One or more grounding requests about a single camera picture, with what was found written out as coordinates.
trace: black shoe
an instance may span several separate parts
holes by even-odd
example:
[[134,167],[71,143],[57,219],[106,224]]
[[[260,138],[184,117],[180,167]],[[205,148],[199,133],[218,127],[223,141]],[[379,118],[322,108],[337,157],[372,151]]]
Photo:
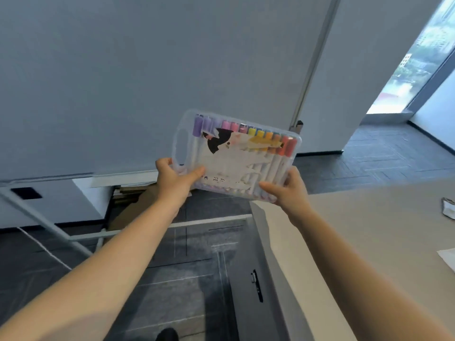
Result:
[[178,335],[174,328],[163,329],[155,341],[178,341]]

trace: right hand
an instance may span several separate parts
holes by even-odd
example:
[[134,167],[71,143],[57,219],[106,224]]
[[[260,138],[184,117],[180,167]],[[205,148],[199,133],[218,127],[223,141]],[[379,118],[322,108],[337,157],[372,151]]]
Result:
[[289,217],[294,226],[298,226],[302,216],[311,211],[308,200],[308,192],[305,183],[300,177],[299,170],[292,166],[287,174],[284,186],[270,182],[259,182],[259,186],[265,192],[277,198],[276,205],[280,206]]

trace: clear plastic case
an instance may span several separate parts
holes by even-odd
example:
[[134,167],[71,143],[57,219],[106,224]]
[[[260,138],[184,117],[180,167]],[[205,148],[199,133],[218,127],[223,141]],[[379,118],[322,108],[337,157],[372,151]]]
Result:
[[[188,135],[184,163],[177,161],[178,134]],[[194,188],[274,202],[258,183],[262,180],[283,185],[297,149],[298,134],[225,117],[188,110],[180,120],[173,141],[173,168],[179,174],[200,165],[205,175]]]

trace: cable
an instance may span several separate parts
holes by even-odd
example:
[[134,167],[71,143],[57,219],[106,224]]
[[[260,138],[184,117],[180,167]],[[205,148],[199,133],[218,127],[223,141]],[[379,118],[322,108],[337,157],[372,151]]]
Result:
[[31,240],[35,241],[40,247],[43,248],[43,250],[45,252],[47,252],[49,254],[50,257],[52,257],[54,260],[56,260],[57,262],[61,263],[63,266],[65,266],[67,269],[69,270],[72,270],[72,268],[68,265],[66,265],[65,263],[62,262],[62,260],[60,260],[60,258],[56,257],[55,255],[53,255],[44,245],[42,245],[37,239],[35,239],[33,236],[29,235],[27,232],[25,232],[22,228],[18,227],[18,229],[20,231],[22,231],[22,233],[24,233],[27,237],[29,237]]

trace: gray wall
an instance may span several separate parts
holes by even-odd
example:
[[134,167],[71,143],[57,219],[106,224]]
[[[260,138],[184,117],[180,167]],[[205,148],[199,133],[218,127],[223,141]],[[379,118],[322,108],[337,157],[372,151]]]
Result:
[[441,0],[341,0],[304,100],[301,152],[343,149]]
[[455,70],[411,118],[411,122],[455,150]]
[[188,108],[287,129],[329,2],[2,0],[0,179],[154,169]]

